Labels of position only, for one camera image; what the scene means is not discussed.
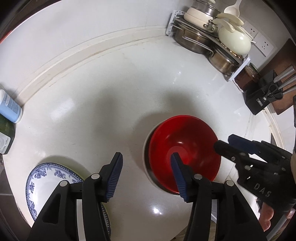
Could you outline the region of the right hand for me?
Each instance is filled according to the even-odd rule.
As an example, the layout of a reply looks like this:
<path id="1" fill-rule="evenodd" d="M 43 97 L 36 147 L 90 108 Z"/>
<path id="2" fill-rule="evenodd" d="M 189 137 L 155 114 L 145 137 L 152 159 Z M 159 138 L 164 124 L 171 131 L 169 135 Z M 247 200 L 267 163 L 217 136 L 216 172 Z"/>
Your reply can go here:
<path id="1" fill-rule="evenodd" d="M 286 220 L 285 224 L 280 228 L 280 232 L 282 232 L 287 227 L 287 225 L 290 222 L 290 220 L 292 219 L 294 213 L 295 213 L 295 209 L 292 208 L 290 210 L 290 212 L 286 214 L 287 220 Z M 273 215 L 274 215 L 273 208 L 268 206 L 266 203 L 263 203 L 258 221 L 259 221 L 264 232 L 270 228 L 271 219 L 272 219 Z"/>

